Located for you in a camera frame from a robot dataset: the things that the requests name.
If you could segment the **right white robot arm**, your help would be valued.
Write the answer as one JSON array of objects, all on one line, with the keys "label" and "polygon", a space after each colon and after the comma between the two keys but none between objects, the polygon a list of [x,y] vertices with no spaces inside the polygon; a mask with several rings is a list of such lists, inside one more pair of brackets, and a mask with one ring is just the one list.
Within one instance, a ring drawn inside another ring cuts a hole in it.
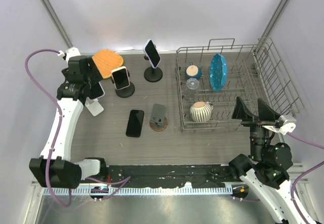
[{"label": "right white robot arm", "polygon": [[253,114],[241,97],[236,98],[232,119],[250,129],[250,155],[240,154],[229,162],[230,178],[247,184],[275,223],[316,223],[295,196],[297,183],[288,174],[293,166],[290,146],[271,144],[276,133],[291,135],[296,119],[275,112],[262,98],[258,99],[258,113]]}]

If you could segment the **black round base stand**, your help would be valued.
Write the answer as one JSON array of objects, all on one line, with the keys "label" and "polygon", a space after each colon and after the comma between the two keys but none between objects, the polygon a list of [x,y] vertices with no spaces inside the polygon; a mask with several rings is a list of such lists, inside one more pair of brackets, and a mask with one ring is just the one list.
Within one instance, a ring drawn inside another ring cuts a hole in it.
[{"label": "black round base stand", "polygon": [[115,90],[115,93],[120,98],[128,98],[132,96],[135,92],[135,86],[132,82],[130,82],[130,85],[128,87],[125,87],[123,89]]}]

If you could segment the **pink case phone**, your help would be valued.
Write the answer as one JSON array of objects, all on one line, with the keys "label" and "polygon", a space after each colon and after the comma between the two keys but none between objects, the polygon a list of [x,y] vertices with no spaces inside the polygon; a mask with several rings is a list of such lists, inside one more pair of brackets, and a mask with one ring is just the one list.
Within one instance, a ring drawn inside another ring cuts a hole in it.
[{"label": "pink case phone", "polygon": [[130,86],[129,72],[126,66],[121,66],[111,71],[112,82],[116,90],[125,89]]}]

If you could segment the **grey stand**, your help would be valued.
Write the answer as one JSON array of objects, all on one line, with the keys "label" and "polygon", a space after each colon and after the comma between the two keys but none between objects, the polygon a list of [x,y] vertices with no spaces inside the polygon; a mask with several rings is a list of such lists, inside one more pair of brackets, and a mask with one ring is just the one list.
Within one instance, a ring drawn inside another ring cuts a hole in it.
[{"label": "grey stand", "polygon": [[165,105],[154,104],[152,107],[149,125],[154,131],[163,131],[168,126],[166,118],[167,108]]}]

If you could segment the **black phone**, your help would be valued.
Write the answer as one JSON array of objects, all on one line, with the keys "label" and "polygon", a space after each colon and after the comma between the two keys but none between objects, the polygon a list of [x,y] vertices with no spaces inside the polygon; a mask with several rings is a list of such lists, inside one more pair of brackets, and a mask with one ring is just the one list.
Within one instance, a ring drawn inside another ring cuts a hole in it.
[{"label": "black phone", "polygon": [[144,120],[143,110],[131,110],[126,129],[126,136],[139,138],[142,132],[142,125]]}]

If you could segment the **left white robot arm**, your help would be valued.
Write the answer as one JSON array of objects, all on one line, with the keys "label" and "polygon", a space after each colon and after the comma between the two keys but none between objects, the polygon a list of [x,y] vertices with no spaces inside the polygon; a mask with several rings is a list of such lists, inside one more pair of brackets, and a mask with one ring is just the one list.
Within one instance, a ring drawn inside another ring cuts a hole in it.
[{"label": "left white robot arm", "polygon": [[71,144],[77,121],[87,99],[104,95],[102,76],[93,59],[87,56],[69,58],[62,70],[65,81],[58,87],[54,102],[59,106],[48,141],[38,158],[32,158],[29,169],[45,188],[75,189],[91,177],[102,183],[108,171],[104,158],[88,157],[72,163]]}]

